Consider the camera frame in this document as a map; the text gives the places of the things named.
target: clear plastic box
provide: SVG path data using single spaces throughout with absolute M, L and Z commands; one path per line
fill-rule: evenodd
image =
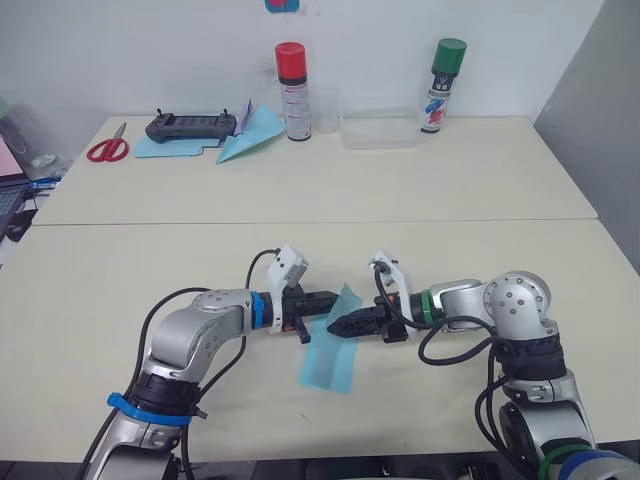
M 346 98 L 340 108 L 342 143 L 351 149 L 413 147 L 420 119 L 419 109 L 402 99 Z

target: red cap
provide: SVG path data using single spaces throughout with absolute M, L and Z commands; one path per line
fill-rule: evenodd
M 278 76 L 295 80 L 307 76 L 307 61 L 304 56 L 304 45 L 296 42 L 285 42 L 276 45 L 276 63 Z

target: green ring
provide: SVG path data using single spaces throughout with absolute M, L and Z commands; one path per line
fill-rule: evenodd
M 581 443 L 572 443 L 571 445 L 564 445 L 556 448 L 555 450 L 551 450 L 540 464 L 540 468 L 538 469 L 538 480 L 549 480 L 549 467 L 556 458 L 561 457 L 566 453 L 582 452 L 584 450 L 591 450 L 591 447 Z
M 429 290 L 422 291 L 422 313 L 424 314 L 424 323 L 431 325 L 433 315 L 431 314 L 431 292 Z

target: green cap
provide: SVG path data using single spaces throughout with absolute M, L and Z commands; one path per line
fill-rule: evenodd
M 438 42 L 436 58 L 431 70 L 443 73 L 458 73 L 467 50 L 466 42 L 457 38 L 443 38 Z

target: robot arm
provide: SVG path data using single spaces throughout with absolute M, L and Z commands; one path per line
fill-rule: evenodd
M 401 272 L 398 262 L 389 258 L 376 255 L 374 261 L 378 265 L 383 262 L 379 272 Z M 548 467 L 552 479 L 638 478 L 640 467 L 634 462 L 613 452 L 594 450 L 596 443 L 575 377 L 565 367 L 558 326 L 547 318 L 551 293 L 540 277 L 512 271 L 489 282 L 458 280 L 415 294 L 405 287 L 406 281 L 392 280 L 398 286 L 397 293 L 381 291 L 374 307 L 338 319 L 329 331 L 343 337 L 379 333 L 390 342 L 407 338 L 403 331 L 410 328 L 407 318 L 421 323 L 423 329 L 440 328 L 446 319 L 481 320 L 501 339 L 495 348 L 496 360 L 502 365 L 502 389 L 510 399 L 500 409 L 508 457 L 534 476 L 541 465 Z M 398 318 L 397 309 L 388 306 L 407 302 L 411 316 L 403 308 L 405 318 Z M 458 320 L 446 323 L 443 330 L 478 328 L 475 322 Z
M 298 281 L 306 268 L 302 255 L 285 246 L 268 270 L 269 292 L 206 291 L 162 320 L 130 395 L 109 396 L 118 411 L 86 478 L 177 478 L 180 460 L 171 451 L 194 415 L 206 418 L 197 408 L 200 382 L 220 347 L 265 327 L 297 330 L 308 342 L 302 316 L 333 306 L 336 294 L 302 290 Z

